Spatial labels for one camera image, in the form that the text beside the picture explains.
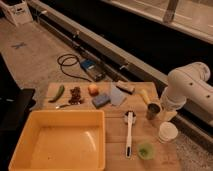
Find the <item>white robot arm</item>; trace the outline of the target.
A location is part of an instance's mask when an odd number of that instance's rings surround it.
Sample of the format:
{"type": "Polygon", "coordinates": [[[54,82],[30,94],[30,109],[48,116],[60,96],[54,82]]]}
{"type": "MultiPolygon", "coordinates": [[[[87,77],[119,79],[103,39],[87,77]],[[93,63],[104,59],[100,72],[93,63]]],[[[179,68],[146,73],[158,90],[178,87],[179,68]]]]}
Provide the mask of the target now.
{"type": "Polygon", "coordinates": [[[161,94],[161,104],[166,111],[181,109],[191,100],[212,115],[208,124],[213,127],[213,87],[207,83],[211,72],[203,62],[175,68],[168,73],[168,85],[161,94]]]}

